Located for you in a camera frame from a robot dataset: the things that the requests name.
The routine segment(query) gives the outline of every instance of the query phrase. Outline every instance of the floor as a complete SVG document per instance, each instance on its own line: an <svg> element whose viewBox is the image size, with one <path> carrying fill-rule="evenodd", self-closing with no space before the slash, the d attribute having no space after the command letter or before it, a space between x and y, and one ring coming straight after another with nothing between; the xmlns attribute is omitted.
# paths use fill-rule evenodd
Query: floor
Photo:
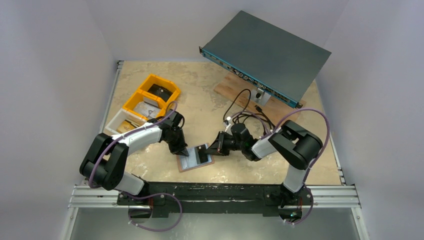
<svg viewBox="0 0 424 240"><path fill-rule="evenodd" d="M188 146L212 143L218 132L223 130L222 117L231 104L231 100L214 92L215 85L227 73L227 70L211 62L125 61L107 122L146 77L155 74L174 82L181 89L177 111L185 117L183 130ZM315 82L311 84L303 100L306 101L305 107L322 110ZM233 106L229 115L240 110L240 107ZM320 115L303 111L296 122L324 141L326 126ZM261 135L259 121L248 120L246 126L254 137ZM247 160L240 152L231 152L225 157L214 156L214 160L214 164L179 172L176 156L170 154L167 144L162 142L151 144L130 155L125 170L147 181L280 184L289 166L277 152L258 162ZM328 144L314 165L306 184L341 184L331 144Z"/></svg>

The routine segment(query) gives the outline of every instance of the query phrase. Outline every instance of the marble pattern surface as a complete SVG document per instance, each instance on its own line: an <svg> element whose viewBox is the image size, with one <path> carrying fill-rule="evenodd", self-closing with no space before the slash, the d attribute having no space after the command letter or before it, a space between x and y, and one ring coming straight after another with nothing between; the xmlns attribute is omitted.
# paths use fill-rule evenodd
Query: marble pattern surface
<svg viewBox="0 0 424 240"><path fill-rule="evenodd" d="M178 112L185 117L183 127L189 147L212 143L223 130L222 116L231 101L214 92L214 87L228 73L211 62L145 62L125 61L116 85L109 109L109 122L137 87L149 74L155 74L174 82L180 89ZM306 107L322 110L316 83L313 82L303 100ZM233 106L229 114L240 111ZM316 134L323 141L326 126L322 117L314 112L300 114L298 124ZM254 137L259 137L262 127L259 121L249 119L246 125ZM177 158L169 153L165 142L151 144L128 157L125 170L147 181L280 184L289 164L273 153L258 162L247 160L240 152L229 156L214 156L215 163L179 172ZM340 185L336 160L331 144L311 170L308 185Z"/></svg>

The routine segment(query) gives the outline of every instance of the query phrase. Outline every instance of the wooden block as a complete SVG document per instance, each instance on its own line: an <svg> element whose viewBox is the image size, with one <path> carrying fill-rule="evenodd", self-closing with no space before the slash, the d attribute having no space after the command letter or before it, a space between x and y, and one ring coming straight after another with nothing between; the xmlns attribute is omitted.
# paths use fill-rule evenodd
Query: wooden block
<svg viewBox="0 0 424 240"><path fill-rule="evenodd" d="M216 85L213 90L216 93L226 97L230 101L233 101L234 98L236 98L237 94L239 94L240 91L243 89L254 90L256 89L256 87L230 72L218 85ZM244 108L248 97L249 94L247 92L242 93L235 101L235 104ZM306 105L306 102L303 100L301 100L300 103L303 104L303 106ZM257 113L255 105L257 105L256 102L250 101L249 105L247 106L247 110L253 113ZM259 105L259 107L274 124L277 124L285 115L294 111L293 108L289 107L287 104L276 99L273 96L271 96L265 106ZM295 113L291 115L288 120L296 121L298 119L299 114L300 113Z"/></svg>

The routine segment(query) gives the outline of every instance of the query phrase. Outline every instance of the white wall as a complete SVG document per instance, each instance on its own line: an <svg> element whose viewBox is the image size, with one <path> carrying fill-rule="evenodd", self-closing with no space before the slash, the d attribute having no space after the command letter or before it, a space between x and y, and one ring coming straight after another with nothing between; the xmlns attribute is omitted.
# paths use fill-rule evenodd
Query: white wall
<svg viewBox="0 0 424 240"><path fill-rule="evenodd" d="M204 46L240 10L323 46L348 0L86 0L119 60L203 60Z"/></svg>
<svg viewBox="0 0 424 240"><path fill-rule="evenodd" d="M83 0L0 4L0 239L58 239L116 63Z"/></svg>
<svg viewBox="0 0 424 240"><path fill-rule="evenodd" d="M350 0L318 77L373 240L423 239L424 2Z"/></svg>

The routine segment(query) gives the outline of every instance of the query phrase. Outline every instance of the black mounting base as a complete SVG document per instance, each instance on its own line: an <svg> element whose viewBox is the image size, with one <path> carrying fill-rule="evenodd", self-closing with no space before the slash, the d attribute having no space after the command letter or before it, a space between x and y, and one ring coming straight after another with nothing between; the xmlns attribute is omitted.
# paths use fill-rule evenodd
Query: black mounting base
<svg viewBox="0 0 424 240"><path fill-rule="evenodd" d="M236 184L236 183L186 183L148 182L147 194L168 193L177 197L184 213L202 214L262 214L264 217L283 219L290 217L293 209L282 206L297 206L302 198L303 205L311 204L308 192L302 188L292 200L283 202L279 184ZM137 201L129 197L118 197L118 205L148 205L148 200ZM169 196L153 197L153 218L167 218L169 213L179 213L176 201Z"/></svg>

